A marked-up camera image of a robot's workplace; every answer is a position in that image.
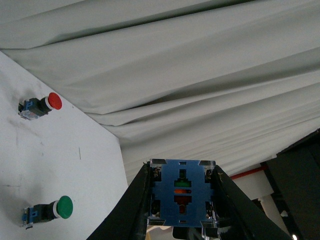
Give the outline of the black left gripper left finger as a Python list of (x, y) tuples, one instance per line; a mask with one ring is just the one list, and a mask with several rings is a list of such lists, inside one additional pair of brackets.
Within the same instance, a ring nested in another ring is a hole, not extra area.
[(110, 214), (89, 240), (144, 240), (150, 211), (151, 167), (143, 164)]

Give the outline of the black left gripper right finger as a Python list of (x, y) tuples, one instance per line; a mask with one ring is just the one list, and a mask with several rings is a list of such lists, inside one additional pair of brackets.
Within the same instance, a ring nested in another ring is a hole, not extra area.
[(233, 240), (290, 240), (291, 237), (270, 220), (232, 181), (215, 165), (211, 182), (230, 213), (231, 226), (223, 234)]

